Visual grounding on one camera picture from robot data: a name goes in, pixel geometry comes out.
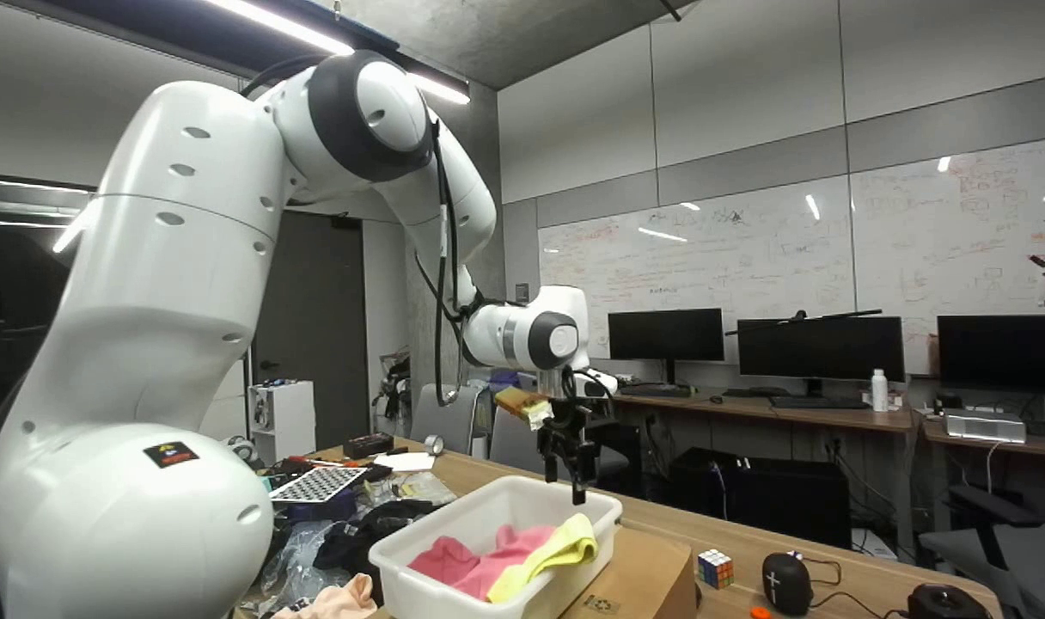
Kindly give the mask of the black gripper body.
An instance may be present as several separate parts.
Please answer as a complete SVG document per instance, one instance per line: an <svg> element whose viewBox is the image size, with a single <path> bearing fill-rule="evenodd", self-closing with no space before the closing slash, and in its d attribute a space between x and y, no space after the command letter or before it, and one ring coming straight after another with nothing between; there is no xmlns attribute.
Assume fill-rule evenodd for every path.
<svg viewBox="0 0 1045 619"><path fill-rule="evenodd" d="M596 407L586 401L586 399L549 399L549 407L552 407L552 416L535 430L541 456L544 456L544 448L552 448L560 470L567 470L567 456L576 448L587 448L591 450L591 470L596 470L596 462L597 462L597 450L602 450L602 443L591 440Z"/></svg>

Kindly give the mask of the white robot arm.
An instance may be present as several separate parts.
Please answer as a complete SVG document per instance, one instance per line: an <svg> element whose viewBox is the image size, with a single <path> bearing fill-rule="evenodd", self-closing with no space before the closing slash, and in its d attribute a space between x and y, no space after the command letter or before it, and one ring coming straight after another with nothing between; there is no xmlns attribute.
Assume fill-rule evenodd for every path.
<svg viewBox="0 0 1045 619"><path fill-rule="evenodd" d="M576 379L587 310L491 303L494 200L414 80L330 54L258 96L166 81L89 200L56 319L0 420L4 619L222 619L273 548L268 485L204 434L253 338L280 215L373 188L440 271L461 350Z"/></svg>

